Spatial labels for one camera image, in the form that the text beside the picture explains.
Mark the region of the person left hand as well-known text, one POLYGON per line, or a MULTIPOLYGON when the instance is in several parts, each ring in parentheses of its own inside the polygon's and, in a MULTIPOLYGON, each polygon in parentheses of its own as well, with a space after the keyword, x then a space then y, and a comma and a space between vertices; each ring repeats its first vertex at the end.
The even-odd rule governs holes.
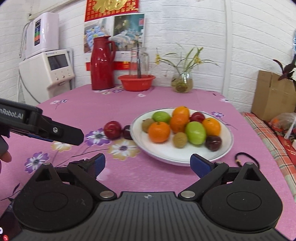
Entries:
POLYGON ((8 151, 9 146, 3 137, 0 138, 0 160, 1 163, 10 163, 12 160, 11 154, 8 151))

